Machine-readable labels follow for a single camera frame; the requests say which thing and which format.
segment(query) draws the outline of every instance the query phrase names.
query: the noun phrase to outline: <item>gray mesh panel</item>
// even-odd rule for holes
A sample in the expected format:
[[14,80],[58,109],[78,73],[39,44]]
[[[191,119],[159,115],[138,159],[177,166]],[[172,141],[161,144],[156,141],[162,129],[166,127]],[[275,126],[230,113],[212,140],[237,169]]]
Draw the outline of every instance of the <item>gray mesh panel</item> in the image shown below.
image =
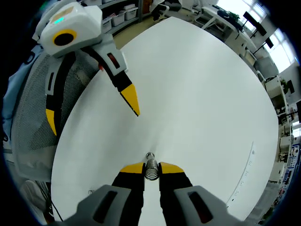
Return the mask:
[[[45,79],[50,56],[43,52],[33,64],[21,91],[12,125],[12,150],[18,173],[40,181],[51,180],[58,137],[46,118]],[[98,72],[97,62],[81,51],[71,67],[63,93],[61,128],[82,91]]]

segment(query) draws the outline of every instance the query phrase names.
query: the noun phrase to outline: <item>floor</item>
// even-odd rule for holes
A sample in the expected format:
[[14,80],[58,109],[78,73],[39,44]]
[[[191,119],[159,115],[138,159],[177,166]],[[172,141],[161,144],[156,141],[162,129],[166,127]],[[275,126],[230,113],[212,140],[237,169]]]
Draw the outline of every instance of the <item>floor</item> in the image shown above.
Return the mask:
[[[195,15],[192,12],[186,9],[181,9],[179,13],[181,14],[181,18],[182,17],[184,17],[184,19],[187,18],[186,20],[189,20],[190,23],[193,23]],[[165,18],[166,17],[161,16],[158,21],[153,21],[152,16],[149,16],[145,18],[141,23],[137,23],[129,26],[128,28],[124,29],[116,36],[114,36],[116,47],[118,49],[121,49],[133,38],[135,38],[136,36],[144,32],[145,30],[149,29],[153,25],[160,23]]]

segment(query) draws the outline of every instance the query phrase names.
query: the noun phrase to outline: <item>white cabinet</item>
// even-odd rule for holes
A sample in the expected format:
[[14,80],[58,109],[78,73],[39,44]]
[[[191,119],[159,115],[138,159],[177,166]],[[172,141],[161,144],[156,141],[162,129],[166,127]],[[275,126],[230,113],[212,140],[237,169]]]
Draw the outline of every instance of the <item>white cabinet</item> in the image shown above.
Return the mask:
[[288,152],[292,143],[292,137],[281,137],[280,138],[280,152]]
[[284,162],[276,162],[274,163],[271,175],[269,177],[269,181],[277,182],[279,183],[281,181],[281,178],[285,172],[285,165]]
[[265,88],[271,99],[278,95],[282,95],[282,87],[281,87],[281,82],[279,77],[276,77],[271,81],[268,81],[265,84]]

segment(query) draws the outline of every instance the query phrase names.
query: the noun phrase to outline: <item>potted plant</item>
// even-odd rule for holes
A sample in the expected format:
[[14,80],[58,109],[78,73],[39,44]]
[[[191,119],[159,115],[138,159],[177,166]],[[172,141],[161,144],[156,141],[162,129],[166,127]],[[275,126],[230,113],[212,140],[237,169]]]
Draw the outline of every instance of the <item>potted plant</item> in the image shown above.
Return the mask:
[[235,22],[239,20],[239,15],[232,13],[230,11],[228,13],[229,13],[229,17],[232,18]]
[[289,86],[287,85],[286,81],[284,79],[282,79],[280,81],[281,86],[283,87],[283,92],[284,94],[286,94],[288,92]]

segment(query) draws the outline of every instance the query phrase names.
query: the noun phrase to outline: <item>yellow robot fingertip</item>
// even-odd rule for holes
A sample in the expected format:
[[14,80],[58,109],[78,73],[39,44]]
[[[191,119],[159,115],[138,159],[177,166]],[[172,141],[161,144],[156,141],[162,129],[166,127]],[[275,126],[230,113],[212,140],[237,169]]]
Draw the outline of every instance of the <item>yellow robot fingertip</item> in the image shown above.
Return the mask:
[[138,97],[136,93],[136,88],[134,84],[130,84],[128,87],[126,87],[124,90],[120,92],[122,97],[125,99],[127,104],[132,108],[134,113],[139,116],[140,115],[140,109],[138,104]]

